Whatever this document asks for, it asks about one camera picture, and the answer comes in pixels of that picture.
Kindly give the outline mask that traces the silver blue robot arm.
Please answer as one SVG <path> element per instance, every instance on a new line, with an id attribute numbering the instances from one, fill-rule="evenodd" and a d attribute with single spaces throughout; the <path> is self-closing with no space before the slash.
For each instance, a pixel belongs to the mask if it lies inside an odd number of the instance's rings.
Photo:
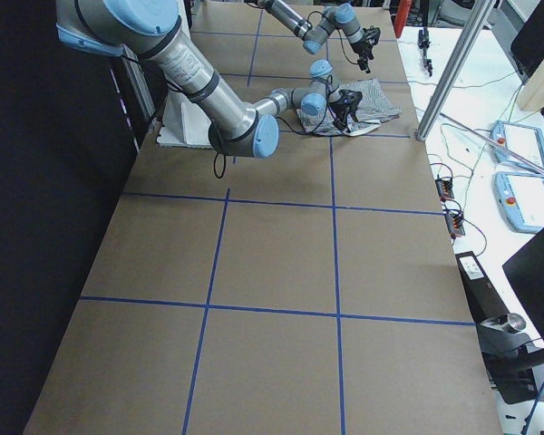
<path id="1" fill-rule="evenodd" d="M 350 4 L 328 6 L 319 14 L 320 20 L 313 24 L 309 18 L 297 13 L 285 1 L 259 0 L 246 1 L 276 18 L 294 36 L 303 41 L 304 49 L 310 54 L 317 54 L 325 45 L 333 32 L 342 32 L 357 60 L 346 59 L 356 64 L 365 73 L 370 73 L 369 63 L 374 59 L 373 49 L 378 44 L 381 30 L 379 27 L 362 27 L 354 8 Z"/>
<path id="2" fill-rule="evenodd" d="M 60 41 L 75 50 L 119 57 L 129 47 L 156 63 L 167 82 L 208 116 L 209 143 L 221 155 L 272 155 L 279 137 L 276 116 L 288 109 L 310 116 L 330 109 L 342 131 L 362 98 L 342 89 L 330 63 L 319 60 L 310 68 L 307 87 L 277 89 L 255 104 L 240 100 L 184 34 L 175 1 L 59 1 L 56 14 Z"/>

